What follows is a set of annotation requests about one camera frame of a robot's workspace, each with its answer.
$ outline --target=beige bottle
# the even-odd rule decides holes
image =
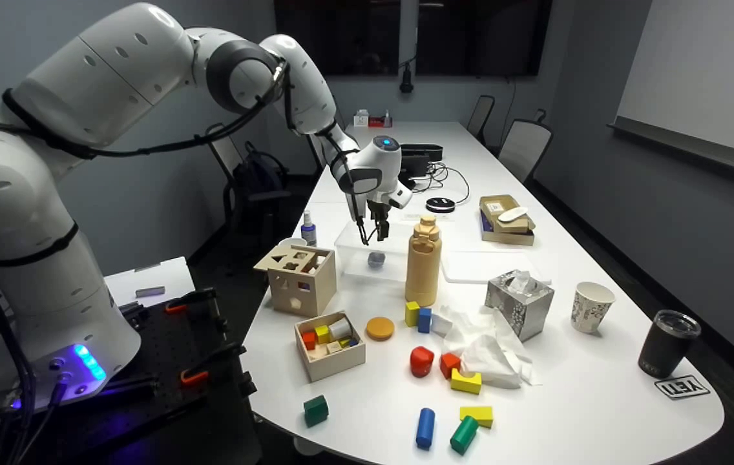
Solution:
[[[409,245],[405,300],[416,300],[418,306],[436,302],[439,262],[442,262],[442,238],[439,238],[436,218],[425,216]]]

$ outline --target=black cup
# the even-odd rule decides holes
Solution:
[[[641,369],[651,377],[669,377],[688,347],[701,337],[701,323],[678,311],[659,311],[641,349]]]

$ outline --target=chair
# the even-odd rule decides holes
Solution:
[[[515,120],[500,151],[501,165],[511,172],[522,183],[527,183],[536,165],[545,156],[550,138],[554,133],[541,125],[541,120]]]
[[[488,125],[488,116],[493,112],[493,103],[496,98],[493,97],[479,97],[477,101],[477,110],[468,120],[468,133],[480,143],[487,146],[487,125]]]
[[[252,143],[247,158],[227,138],[209,143],[209,151],[227,180],[223,192],[227,232],[239,236],[243,262],[258,258],[288,238],[296,223],[288,169]]]

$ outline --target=white cup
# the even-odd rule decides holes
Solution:
[[[575,329],[579,329],[583,333],[598,333],[614,302],[615,294],[607,288],[598,282],[579,282],[571,311]]]

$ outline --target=red block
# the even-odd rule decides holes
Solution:
[[[412,372],[415,372],[415,377],[426,377],[431,364],[434,364],[434,351],[430,351],[425,347],[416,347],[412,351]]]
[[[444,381],[451,381],[452,369],[464,372],[464,359],[457,355],[448,351],[448,355],[439,358],[439,369],[442,369]]]
[[[318,345],[318,333],[315,331],[306,331],[301,333],[301,340],[306,341],[306,349],[312,351]]]

